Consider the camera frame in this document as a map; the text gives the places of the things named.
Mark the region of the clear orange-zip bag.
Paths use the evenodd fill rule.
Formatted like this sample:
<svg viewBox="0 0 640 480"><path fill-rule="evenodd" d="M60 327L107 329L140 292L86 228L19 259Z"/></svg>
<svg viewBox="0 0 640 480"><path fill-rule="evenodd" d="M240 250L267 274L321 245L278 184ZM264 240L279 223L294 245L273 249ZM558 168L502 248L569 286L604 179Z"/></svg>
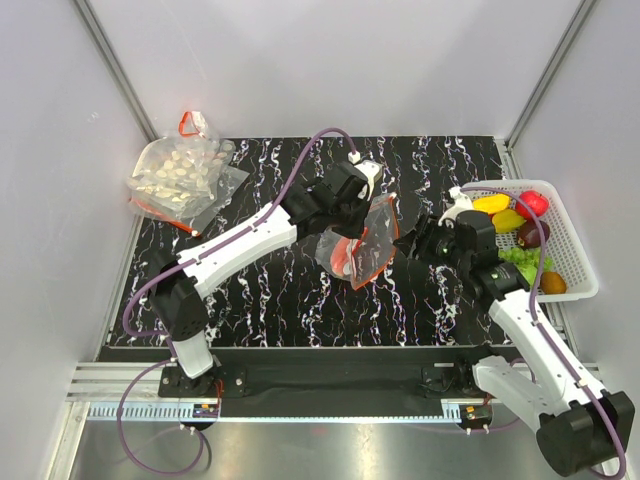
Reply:
<svg viewBox="0 0 640 480"><path fill-rule="evenodd" d="M396 218L396 193L387 193L372 200L365 218L364 232L359 239L363 243L354 255L352 274L338 277L331 271L330 256L340 238L346 238L329 230L318 241L315 251L316 262L332 277L350 284L353 290L359 290L371 283L394 259L396 247L393 242L399 238L399 226Z"/></svg>

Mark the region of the watermelon slice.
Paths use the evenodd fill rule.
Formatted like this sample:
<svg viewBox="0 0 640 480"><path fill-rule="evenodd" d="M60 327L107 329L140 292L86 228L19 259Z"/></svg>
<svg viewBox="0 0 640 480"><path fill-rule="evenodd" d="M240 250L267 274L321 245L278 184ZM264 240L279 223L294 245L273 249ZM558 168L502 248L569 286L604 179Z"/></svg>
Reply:
<svg viewBox="0 0 640 480"><path fill-rule="evenodd" d="M355 253L363 240L340 238L330 256L331 271L338 277L348 277L352 274Z"/></svg>

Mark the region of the yellow orange mango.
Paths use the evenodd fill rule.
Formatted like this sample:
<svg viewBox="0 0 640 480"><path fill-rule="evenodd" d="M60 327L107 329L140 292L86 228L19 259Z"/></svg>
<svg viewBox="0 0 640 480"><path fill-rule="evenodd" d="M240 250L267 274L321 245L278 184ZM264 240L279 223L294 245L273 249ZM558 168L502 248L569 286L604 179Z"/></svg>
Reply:
<svg viewBox="0 0 640 480"><path fill-rule="evenodd" d="M503 210L506 210L511 202L511 198L503 193L482 196L472 201L473 208L476 211L480 211L488 214L489 216L495 215Z"/></svg>

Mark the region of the yellow starfruit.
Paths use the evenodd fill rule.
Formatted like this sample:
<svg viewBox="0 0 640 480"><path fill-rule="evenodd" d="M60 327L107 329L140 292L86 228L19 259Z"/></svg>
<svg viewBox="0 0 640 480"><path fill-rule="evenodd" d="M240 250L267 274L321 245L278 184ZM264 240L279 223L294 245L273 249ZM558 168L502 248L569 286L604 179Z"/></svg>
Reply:
<svg viewBox="0 0 640 480"><path fill-rule="evenodd" d="M497 234L507 234L519 229L526 223L526 219L513 209L505 209L491 217Z"/></svg>

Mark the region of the dark purple plum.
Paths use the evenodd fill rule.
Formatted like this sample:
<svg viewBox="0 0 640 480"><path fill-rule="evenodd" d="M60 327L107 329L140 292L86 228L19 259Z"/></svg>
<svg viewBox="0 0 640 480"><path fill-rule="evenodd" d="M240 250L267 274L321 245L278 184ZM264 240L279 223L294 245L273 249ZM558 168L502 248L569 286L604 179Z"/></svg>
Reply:
<svg viewBox="0 0 640 480"><path fill-rule="evenodd" d="M525 250L535 249L541 246L544 238L547 241L550 237L550 227L544 222L540 222L542 229L539 229L534 221L529 220L524 223L517 231L517 245Z"/></svg>

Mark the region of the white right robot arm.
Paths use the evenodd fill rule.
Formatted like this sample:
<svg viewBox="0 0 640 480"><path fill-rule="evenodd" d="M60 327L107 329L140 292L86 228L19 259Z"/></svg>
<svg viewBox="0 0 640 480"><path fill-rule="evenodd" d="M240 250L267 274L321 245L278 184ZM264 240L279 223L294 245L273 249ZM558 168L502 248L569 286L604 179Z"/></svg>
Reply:
<svg viewBox="0 0 640 480"><path fill-rule="evenodd" d="M517 348L525 377L489 347L477 347L454 371L466 396L487 393L534 433L547 464L560 476L617 459L621 479L635 407L623 392L611 393L583 366L550 324L518 268L501 258L490 217L474 210L453 220L423 215L394 242L407 258L455 270L475 299Z"/></svg>

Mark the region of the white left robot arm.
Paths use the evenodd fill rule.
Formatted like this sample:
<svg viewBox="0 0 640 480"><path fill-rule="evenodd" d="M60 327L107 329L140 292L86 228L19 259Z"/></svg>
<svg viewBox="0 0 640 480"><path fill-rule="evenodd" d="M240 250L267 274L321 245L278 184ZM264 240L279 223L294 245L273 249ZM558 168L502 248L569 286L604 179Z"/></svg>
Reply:
<svg viewBox="0 0 640 480"><path fill-rule="evenodd" d="M255 215L163 266L149 300L168 329L181 384L190 393L206 395L216 382L205 336L206 297L248 265L309 236L332 230L359 238L381 175L382 166L373 161L339 162L323 177L293 183Z"/></svg>

